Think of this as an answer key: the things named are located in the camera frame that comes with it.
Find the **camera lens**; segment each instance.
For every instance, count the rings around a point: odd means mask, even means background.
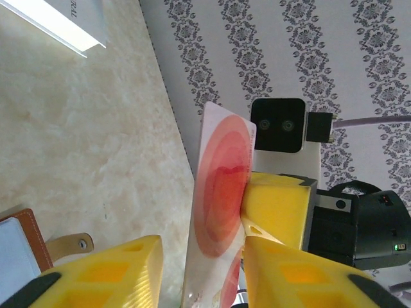
[[[267,130],[270,127],[270,121],[265,119],[265,120],[261,120],[258,123],[258,126],[262,129],[262,130]]]
[[[284,121],[284,122],[281,124],[281,128],[282,128],[285,132],[291,132],[291,131],[294,129],[294,122],[293,122],[293,121],[290,121],[290,120]]]

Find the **black camera housing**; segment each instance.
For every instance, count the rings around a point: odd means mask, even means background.
[[[256,150],[297,153],[306,139],[306,104],[299,98],[258,98],[251,122],[257,126]]]

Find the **screw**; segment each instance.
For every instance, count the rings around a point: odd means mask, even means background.
[[[87,242],[84,241],[83,239],[79,240],[78,245],[82,250],[85,250],[87,248]]]

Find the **gray patterned wallpaper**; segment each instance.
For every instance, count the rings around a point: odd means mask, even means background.
[[[194,172],[206,101],[243,117],[267,96],[300,97],[342,119],[411,113],[410,0],[140,3]],[[411,207],[410,125],[336,130],[322,146],[322,186],[355,178]],[[372,274],[411,280],[408,266],[397,270]]]

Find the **leather strap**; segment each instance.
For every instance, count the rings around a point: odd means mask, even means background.
[[[76,255],[79,253],[92,252],[94,243],[92,238],[87,233],[71,234],[58,237],[46,243],[47,250],[53,262],[67,257],[68,255]]]

